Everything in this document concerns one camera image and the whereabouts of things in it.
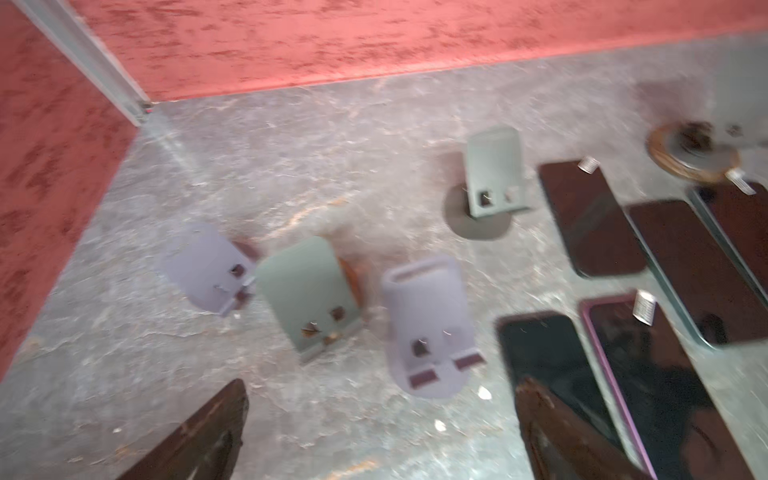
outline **gray marble countertop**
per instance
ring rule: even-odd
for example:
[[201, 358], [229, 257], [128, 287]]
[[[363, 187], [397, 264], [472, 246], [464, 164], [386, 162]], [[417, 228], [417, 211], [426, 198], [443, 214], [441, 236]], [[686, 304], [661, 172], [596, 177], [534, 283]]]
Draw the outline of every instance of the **gray marble countertop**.
[[[717, 59], [752, 41], [768, 37], [158, 105], [0, 384], [0, 478], [115, 478], [235, 377], [250, 413], [234, 480], [531, 478], [495, 320], [577, 319], [580, 300], [638, 287], [660, 297], [755, 477], [768, 477], [766, 344], [694, 343], [648, 271], [577, 276], [535, 173], [591, 155], [622, 204], [684, 197], [644, 137], [705, 118]], [[443, 197], [462, 181], [468, 135], [500, 123], [521, 132], [531, 209], [503, 238], [467, 241], [445, 225]], [[765, 154], [743, 155], [762, 182]], [[258, 292], [225, 319], [196, 311], [155, 271], [167, 240], [195, 221], [263, 255], [331, 239], [361, 277], [366, 327], [301, 366]], [[378, 288], [384, 270], [436, 252], [462, 266], [488, 360], [441, 402], [389, 378]]]

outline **barcode sticker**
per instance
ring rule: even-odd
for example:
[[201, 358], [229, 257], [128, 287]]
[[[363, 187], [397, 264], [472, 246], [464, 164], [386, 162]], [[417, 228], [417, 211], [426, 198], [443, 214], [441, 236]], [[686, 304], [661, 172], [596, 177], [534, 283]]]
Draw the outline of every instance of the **barcode sticker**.
[[744, 170], [741, 170], [740, 168], [731, 168], [725, 173], [725, 176], [730, 180], [734, 185], [736, 185], [739, 190], [741, 190], [743, 193], [747, 195], [754, 195], [757, 193], [755, 189], [750, 187], [750, 185], [744, 180]]
[[634, 318], [648, 326], [652, 326], [654, 324], [655, 312], [656, 297], [645, 290], [638, 290], [637, 296], [634, 298], [634, 308], [632, 309]]
[[600, 167], [600, 162], [594, 159], [594, 157], [584, 157], [578, 163], [578, 167], [588, 174], [592, 175], [595, 170]]

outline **black smartphone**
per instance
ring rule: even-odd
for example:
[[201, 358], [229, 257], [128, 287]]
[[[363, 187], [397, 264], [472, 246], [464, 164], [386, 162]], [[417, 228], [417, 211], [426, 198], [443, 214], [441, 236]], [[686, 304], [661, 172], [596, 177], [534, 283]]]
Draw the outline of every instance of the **black smartphone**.
[[768, 309], [683, 200], [629, 207], [654, 272], [692, 331], [712, 346], [768, 338]]
[[533, 378], [624, 452], [571, 319], [546, 312], [505, 317], [497, 325], [512, 385]]
[[628, 275], [645, 268], [643, 251], [599, 167], [588, 174], [579, 161], [544, 164], [538, 176], [576, 273]]
[[768, 190], [750, 182], [754, 195], [736, 185], [695, 187], [691, 200], [726, 253], [768, 302]]
[[635, 295], [582, 303], [582, 318], [646, 471], [657, 480], [753, 480], [664, 311], [651, 326]]

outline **red wall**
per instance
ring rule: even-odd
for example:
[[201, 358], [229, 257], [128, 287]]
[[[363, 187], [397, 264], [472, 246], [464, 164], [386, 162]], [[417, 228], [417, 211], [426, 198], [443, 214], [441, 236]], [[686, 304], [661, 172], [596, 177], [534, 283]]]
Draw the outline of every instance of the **red wall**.
[[0, 379], [135, 133], [0, 0]]
[[153, 100], [768, 28], [767, 0], [71, 1]]

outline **white tag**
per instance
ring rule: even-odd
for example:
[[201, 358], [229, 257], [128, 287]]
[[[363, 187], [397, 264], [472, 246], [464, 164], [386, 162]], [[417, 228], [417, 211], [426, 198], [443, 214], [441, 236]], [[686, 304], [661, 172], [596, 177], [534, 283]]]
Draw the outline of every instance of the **white tag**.
[[634, 298], [634, 308], [632, 315], [648, 326], [654, 324], [654, 313], [656, 312], [656, 298], [645, 290], [638, 290]]
[[757, 193], [755, 189], [750, 187], [750, 185], [744, 180], [744, 170], [741, 170], [740, 168], [731, 168], [725, 173], [725, 176], [733, 182], [734, 185], [739, 187], [739, 190], [741, 190], [743, 193], [747, 195], [754, 195]]
[[594, 159], [594, 157], [584, 157], [578, 163], [578, 167], [588, 174], [592, 175], [595, 170], [600, 167], [600, 162]]

